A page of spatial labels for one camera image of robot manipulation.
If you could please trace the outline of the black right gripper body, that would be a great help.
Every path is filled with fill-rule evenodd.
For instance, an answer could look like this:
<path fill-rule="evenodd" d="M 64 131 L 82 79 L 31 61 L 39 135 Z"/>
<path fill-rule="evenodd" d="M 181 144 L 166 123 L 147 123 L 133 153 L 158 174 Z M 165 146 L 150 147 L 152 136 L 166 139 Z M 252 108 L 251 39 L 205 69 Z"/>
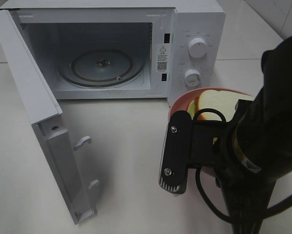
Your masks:
<path fill-rule="evenodd" d="M 201 155 L 209 160 L 204 165 L 214 169 L 218 184 L 224 190 L 244 190 L 248 187 L 251 174 L 241 165 L 233 149 L 233 141 L 236 138 L 237 124 L 251 103 L 251 100 L 239 99 L 229 121 L 222 112 L 214 108 L 199 110 L 199 122 L 203 127 L 199 131 L 199 137 L 206 140 L 199 148 Z"/>

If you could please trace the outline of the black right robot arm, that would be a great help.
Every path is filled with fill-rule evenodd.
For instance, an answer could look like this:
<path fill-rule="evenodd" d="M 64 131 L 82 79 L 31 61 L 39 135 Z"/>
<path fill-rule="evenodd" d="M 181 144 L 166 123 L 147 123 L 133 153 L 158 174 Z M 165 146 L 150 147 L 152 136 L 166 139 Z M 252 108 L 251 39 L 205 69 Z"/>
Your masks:
<path fill-rule="evenodd" d="M 233 164 L 216 171 L 228 214 L 196 185 L 211 211 L 235 234 L 257 234 L 262 221 L 292 206 L 292 195 L 269 207 L 276 181 L 292 171 L 292 36 L 263 53 L 264 85 L 229 134 Z"/>

